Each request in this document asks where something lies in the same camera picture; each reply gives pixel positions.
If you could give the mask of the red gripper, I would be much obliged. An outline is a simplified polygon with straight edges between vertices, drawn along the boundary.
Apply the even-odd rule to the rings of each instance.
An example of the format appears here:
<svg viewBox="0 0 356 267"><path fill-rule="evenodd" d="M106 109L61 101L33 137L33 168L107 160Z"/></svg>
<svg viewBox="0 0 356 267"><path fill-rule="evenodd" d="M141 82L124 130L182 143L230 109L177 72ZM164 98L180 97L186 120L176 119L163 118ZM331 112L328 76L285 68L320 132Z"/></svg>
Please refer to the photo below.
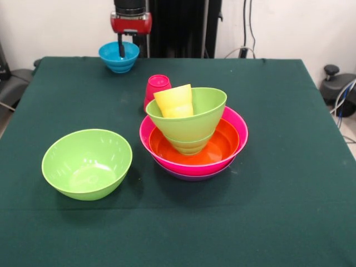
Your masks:
<svg viewBox="0 0 356 267"><path fill-rule="evenodd" d="M122 43L122 34L147 35L151 33L152 15L150 12L138 16L124 16L116 12L110 15L112 30L117 33L118 52L121 58L125 57L125 48Z"/></svg>

